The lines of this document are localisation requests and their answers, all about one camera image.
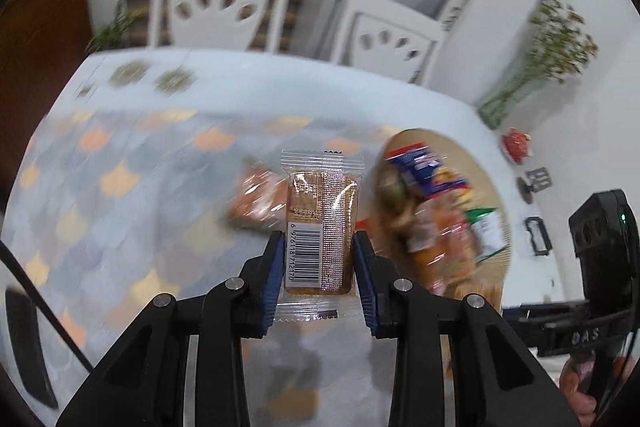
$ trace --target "chair backrest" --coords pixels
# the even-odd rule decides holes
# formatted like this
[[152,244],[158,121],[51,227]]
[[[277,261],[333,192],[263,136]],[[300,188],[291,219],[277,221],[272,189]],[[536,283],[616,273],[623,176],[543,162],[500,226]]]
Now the chair backrest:
[[[269,0],[167,0],[173,45],[245,50],[254,40]],[[264,50],[276,53],[289,0],[273,0]],[[164,0],[151,0],[147,45],[158,47]]]
[[391,0],[344,2],[331,63],[425,86],[445,37],[440,23]]

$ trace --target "potted plant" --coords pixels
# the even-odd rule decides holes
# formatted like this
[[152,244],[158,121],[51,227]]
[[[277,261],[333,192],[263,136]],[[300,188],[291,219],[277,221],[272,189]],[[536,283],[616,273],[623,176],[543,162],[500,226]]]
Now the potted plant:
[[478,108],[490,129],[496,129],[530,93],[549,82],[564,84],[598,55],[593,38],[582,31],[584,18],[562,0],[539,0],[529,23],[530,38],[516,71]]
[[116,4],[113,21],[98,29],[94,38],[86,47],[88,54],[105,50],[119,50],[126,47],[125,32],[140,17],[139,12],[127,12],[124,9],[124,0]]

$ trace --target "patterned tablecloth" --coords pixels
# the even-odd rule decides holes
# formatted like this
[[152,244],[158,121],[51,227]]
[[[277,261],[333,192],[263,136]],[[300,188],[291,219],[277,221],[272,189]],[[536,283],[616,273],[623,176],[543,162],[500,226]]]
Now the patterned tablecloth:
[[[157,293],[202,295],[262,253],[265,235],[224,220],[245,158],[278,169],[283,148],[342,150],[362,154],[370,169],[398,131],[183,110],[49,117],[24,157],[2,240],[95,364]],[[0,283],[12,283],[4,268]],[[30,407],[53,425],[60,411],[21,384],[4,307],[0,330],[2,363]],[[62,410],[86,372],[42,316],[40,331]],[[243,341],[242,351],[252,425],[387,425],[395,341],[372,339],[361,310],[276,322],[263,340]],[[194,358],[186,425],[193,424]]]

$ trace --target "barcode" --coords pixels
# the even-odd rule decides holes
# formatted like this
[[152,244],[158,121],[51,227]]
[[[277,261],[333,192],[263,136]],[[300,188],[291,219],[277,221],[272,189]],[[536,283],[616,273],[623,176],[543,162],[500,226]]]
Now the barcode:
[[287,226],[287,285],[320,287],[322,225],[289,223]]

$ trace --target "blue gripper pad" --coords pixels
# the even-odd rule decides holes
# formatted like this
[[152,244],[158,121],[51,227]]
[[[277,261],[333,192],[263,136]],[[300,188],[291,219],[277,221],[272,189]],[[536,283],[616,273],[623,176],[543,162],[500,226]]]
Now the blue gripper pad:
[[[267,250],[272,247],[271,239],[267,244]],[[278,305],[278,296],[280,295],[280,287],[282,286],[282,277],[284,276],[284,234],[279,235],[273,261],[266,283],[262,288],[262,311],[264,313],[262,319],[262,334],[265,335],[267,330],[273,324],[276,314],[276,306]]]
[[360,292],[360,303],[365,324],[371,330],[372,336],[378,332],[378,315],[376,313],[376,292],[373,286],[373,279],[369,271],[367,257],[375,256],[369,237],[366,232],[356,232],[351,241],[351,255],[353,256],[353,267],[356,272],[358,291]]

